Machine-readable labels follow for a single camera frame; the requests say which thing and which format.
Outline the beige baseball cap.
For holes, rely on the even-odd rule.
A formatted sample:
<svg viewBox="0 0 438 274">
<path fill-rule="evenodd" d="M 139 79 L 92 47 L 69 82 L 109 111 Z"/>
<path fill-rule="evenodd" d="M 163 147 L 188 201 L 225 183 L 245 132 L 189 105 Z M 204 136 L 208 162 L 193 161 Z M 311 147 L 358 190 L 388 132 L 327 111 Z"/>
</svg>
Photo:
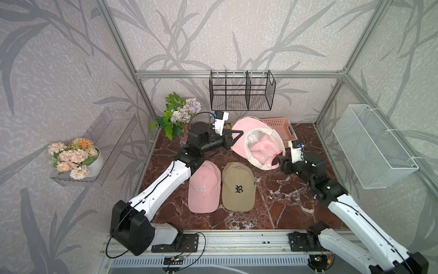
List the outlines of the beige baseball cap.
<svg viewBox="0 0 438 274">
<path fill-rule="evenodd" d="M 249 212 L 256 200 L 257 184 L 252 170 L 240 163 L 230 162 L 222 171 L 222 204 L 234 212 Z"/>
</svg>

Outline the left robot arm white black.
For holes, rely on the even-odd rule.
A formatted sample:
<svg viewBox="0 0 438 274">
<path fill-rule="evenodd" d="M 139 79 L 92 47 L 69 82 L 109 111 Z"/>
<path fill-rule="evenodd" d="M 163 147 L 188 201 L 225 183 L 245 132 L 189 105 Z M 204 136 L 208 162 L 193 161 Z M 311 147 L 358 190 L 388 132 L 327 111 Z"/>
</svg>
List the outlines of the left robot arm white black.
<svg viewBox="0 0 438 274">
<path fill-rule="evenodd" d="M 205 154 L 219 148 L 231 147 L 243 136 L 241 130 L 213 130 L 197 122 L 188 131 L 186 145 L 175 156 L 170 166 L 143 192 L 129 202 L 118 201 L 111 215 L 109 234 L 128 252 L 141 255 L 151 245 L 172 245 L 176 237 L 159 237 L 167 228 L 175 235 L 178 230 L 170 225 L 153 225 L 151 220 L 168 197 L 201 167 Z"/>
</svg>

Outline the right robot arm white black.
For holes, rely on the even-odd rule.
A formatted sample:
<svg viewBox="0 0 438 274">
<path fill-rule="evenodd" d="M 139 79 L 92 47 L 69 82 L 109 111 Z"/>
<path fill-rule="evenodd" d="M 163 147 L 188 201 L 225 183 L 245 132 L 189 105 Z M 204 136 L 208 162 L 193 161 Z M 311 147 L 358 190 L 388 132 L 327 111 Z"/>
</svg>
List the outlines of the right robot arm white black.
<svg viewBox="0 0 438 274">
<path fill-rule="evenodd" d="M 292 155 L 278 155 L 279 169 L 294 174 L 306 183 L 314 198 L 326 206 L 364 244 L 360 248 L 345 239 L 330 226 L 320 222 L 306 233 L 290 234 L 293 251 L 300 245 L 311 251 L 331 252 L 362 274 L 426 274 L 428 260 L 419 252 L 409 252 L 381 229 L 355 202 L 348 191 L 326 175 L 326 161 L 321 154 L 300 148 Z"/>
</svg>

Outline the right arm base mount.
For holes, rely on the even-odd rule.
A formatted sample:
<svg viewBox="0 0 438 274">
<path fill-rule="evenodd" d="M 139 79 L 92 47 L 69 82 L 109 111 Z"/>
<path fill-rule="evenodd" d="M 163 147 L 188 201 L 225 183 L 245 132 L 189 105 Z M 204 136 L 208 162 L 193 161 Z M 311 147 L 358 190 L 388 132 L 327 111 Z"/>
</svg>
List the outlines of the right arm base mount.
<svg viewBox="0 0 438 274">
<path fill-rule="evenodd" d="M 330 228 L 330 226 L 324 222 L 319 222 L 314 226 L 309 227 L 306 232 L 291 232 L 287 234 L 289 246 L 292 252 L 311 252 L 322 251 L 325 252 L 318 236 L 324 229 Z"/>
</svg>

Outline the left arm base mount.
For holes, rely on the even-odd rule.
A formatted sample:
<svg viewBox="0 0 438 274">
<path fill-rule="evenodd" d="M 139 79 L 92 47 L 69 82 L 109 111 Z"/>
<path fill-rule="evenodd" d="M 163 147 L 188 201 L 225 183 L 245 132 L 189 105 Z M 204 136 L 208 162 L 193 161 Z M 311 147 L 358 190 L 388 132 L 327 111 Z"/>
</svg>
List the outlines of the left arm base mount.
<svg viewBox="0 0 438 274">
<path fill-rule="evenodd" d="M 200 235 L 178 230 L 170 224 L 153 224 L 152 253 L 193 253 L 198 251 Z"/>
</svg>

